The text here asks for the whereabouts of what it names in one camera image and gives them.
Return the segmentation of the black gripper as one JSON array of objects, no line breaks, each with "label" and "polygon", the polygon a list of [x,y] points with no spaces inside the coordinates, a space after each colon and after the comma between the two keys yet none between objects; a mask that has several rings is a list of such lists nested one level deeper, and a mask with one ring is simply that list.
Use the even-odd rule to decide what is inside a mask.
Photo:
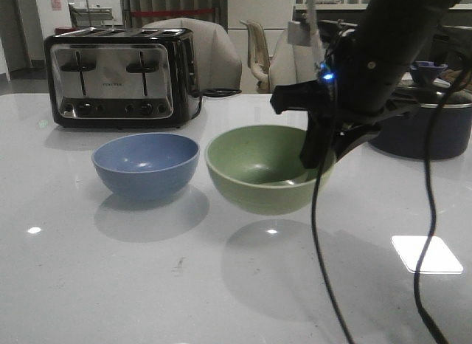
[{"label": "black gripper", "polygon": [[[318,80],[276,86],[271,105],[276,114],[306,111],[308,124],[299,158],[306,169],[327,170],[353,149],[376,138],[381,123],[393,117],[414,116],[419,103],[411,95],[393,93],[379,106],[356,103],[349,107],[336,96],[332,84]],[[334,125],[339,133],[334,136]]]}]

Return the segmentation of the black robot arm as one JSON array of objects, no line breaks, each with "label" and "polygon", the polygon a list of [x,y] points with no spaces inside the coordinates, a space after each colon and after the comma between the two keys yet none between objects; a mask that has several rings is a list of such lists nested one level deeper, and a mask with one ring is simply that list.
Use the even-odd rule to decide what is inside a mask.
[{"label": "black robot arm", "polygon": [[377,137],[384,121],[418,109],[396,89],[441,19],[461,0],[370,0],[352,28],[333,33],[310,80],[274,89],[276,113],[306,111],[299,158],[321,165],[326,150],[337,158]]}]

